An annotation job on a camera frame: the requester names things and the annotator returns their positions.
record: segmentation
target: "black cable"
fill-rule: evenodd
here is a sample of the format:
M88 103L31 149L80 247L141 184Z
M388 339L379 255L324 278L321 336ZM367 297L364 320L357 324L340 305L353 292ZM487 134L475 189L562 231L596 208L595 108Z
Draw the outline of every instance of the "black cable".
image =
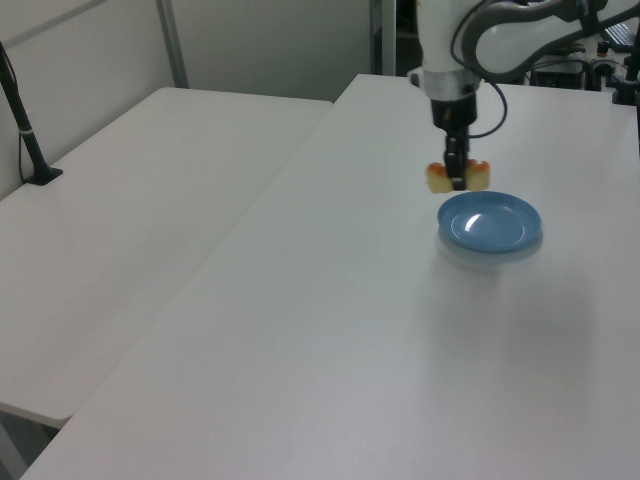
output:
M7 55L6 51L2 51L4 59L7 61L7 65L9 65L9 70L11 71L11 77L13 78L13 84L16 86L16 92L18 91L18 77L16 76L16 71L13 69L13 65L11 64L11 60L9 59L9 55ZM24 179L24 174L22 172L22 135L18 132L18 172L20 173L20 181L24 185L26 183Z
M591 64L586 60L578 60L578 59L566 59L566 60L545 60L544 62L536 63L531 66L530 72L534 70L538 70L540 68L553 67L554 65L562 65L566 63L580 63L584 67L590 67Z
M467 70L471 71L472 73L475 73L478 77L484 79L484 81L486 83L488 83L489 85L491 85L495 89L495 91L500 96L500 100L502 100L503 113L502 113L502 118L500 119L498 124L495 127L493 127L491 130L487 131L487 132L480 133L480 134L477 134L477 135L469 135L470 139L488 137L489 135L497 132L500 129L500 127L502 127L502 125L504 125L504 122L507 120L507 114L509 112L509 106L507 104L507 99L504 96L504 93L502 92L500 87L495 82L491 82L491 81L487 80L482 73L480 73L477 69L475 69L471 65L468 65L466 62L464 62L460 57L458 57L458 55L455 52L456 40L458 38L458 35L460 34L460 31L462 30L462 27L464 26L465 23L467 23L469 18L471 18L471 16L474 13L476 13L478 11L478 9L480 9L481 7L486 5L488 3L488 1L490 1L490 0L482 0L482 2L478 3L475 7L473 7L471 10L469 10L467 12L467 14L462 18L462 21L456 27L456 29L455 29L455 31L453 33L453 38L451 39L451 44L449 45L449 53L451 54L451 57L457 63L459 63L462 67L466 68Z

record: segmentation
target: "floor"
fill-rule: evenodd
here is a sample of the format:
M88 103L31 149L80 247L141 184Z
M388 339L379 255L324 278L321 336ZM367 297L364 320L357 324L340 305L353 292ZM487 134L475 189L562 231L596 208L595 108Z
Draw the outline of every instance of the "floor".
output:
M26 466L31 465L38 458L58 433L54 428L1 412L0 424L3 428L1 433L8 434L8 440L15 446L16 453L22 457L23 462L20 463ZM8 468L9 466L3 465L1 458L0 454L0 480L18 480L19 475L11 475L15 465L13 468Z

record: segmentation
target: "cable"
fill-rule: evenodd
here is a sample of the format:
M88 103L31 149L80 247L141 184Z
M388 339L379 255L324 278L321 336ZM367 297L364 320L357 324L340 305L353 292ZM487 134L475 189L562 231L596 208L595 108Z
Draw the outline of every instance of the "cable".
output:
M20 181L24 185L27 183L22 173L22 136L18 133L18 172L20 172Z
M462 67L466 68L467 70L471 71L472 73L475 73L478 77L482 78L486 83L491 85L495 89L495 91L498 93L498 95L500 96L500 100L502 100L503 113L502 113L502 118L500 119L498 124L495 127L493 127L491 130L487 131L487 132L480 133L478 135L469 135L470 139L488 137L489 135L497 132L500 129L500 127L502 127L502 125L504 125L504 122L507 120L507 114L509 112L509 106L507 104L507 99L504 96L504 93L502 92L500 87L495 82L491 82L491 81L487 80L482 73L480 73L476 68L472 67L471 65L468 65L465 61L463 61L460 57L458 57L458 55L455 52L456 40L458 38L458 35L460 34L460 31L462 30L462 27L464 26L465 23L467 23L469 18L471 18L471 16L474 13L476 13L481 7L485 6L489 1L490 0L482 0L480 3L478 3L475 7L473 7L471 10L469 10L466 13L466 15L462 18L462 21L456 27L456 29L455 29L455 31L453 33L453 38L451 39L451 44L449 45L449 53L451 54L451 57L457 63L459 63Z
M7 65L9 65L9 70L11 71L11 77L13 78L13 84L16 86L16 92L18 91L18 77L16 76L16 71L13 69L13 65L11 64L11 60L9 59L9 55L5 50L2 51L4 59L7 61ZM26 183L24 179L24 173L22 172L22 135L18 132L18 172L20 173L20 181L24 185Z

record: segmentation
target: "equipment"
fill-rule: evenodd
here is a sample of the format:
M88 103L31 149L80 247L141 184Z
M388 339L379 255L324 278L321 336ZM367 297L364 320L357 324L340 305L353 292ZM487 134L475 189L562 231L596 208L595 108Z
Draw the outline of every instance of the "equipment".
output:
M431 99L433 123L445 131L444 163L453 190L466 190L469 140L495 132L507 105L495 82L523 75L562 45L640 15L640 0L546 0L527 6L499 0L418 0L422 66L411 83ZM480 79L500 94L498 126L469 135Z
M11 62L9 61L7 52L1 42L0 83L2 84L2 89L7 97L13 116L16 119L20 137L24 141L27 151L29 152L29 156L31 157L31 162L33 163L33 176L27 178L24 182L40 186L46 185L53 179L62 175L62 170L50 167L42 156L40 146L36 140L36 135L33 133L29 117L27 116L27 112L22 104L20 94L18 93L18 83L15 78L13 68L11 67Z

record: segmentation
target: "black stand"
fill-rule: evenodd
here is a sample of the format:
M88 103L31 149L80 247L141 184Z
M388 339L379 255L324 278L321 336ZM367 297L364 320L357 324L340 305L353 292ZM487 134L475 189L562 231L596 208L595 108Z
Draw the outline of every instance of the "black stand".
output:
M640 25L636 32L636 40L631 50L631 58L629 59L627 74L624 78L618 75L611 77L611 81L616 91L613 92L613 103L616 105L637 105L638 91L640 90L640 82L638 82L638 71L640 70Z
M11 74L11 68L7 61L7 53L0 42L0 83L2 83L2 89L9 101L9 106L13 112L13 116L18 124L18 130L20 130L20 136L24 140L24 144L27 147L31 162L33 162L33 176L25 180L26 183L32 183L34 185L46 185L51 180L62 175L62 170L58 168L52 168L44 161L40 146L36 140L36 136L31 128L29 117L22 105L22 100L18 94L18 87L15 84L15 79Z

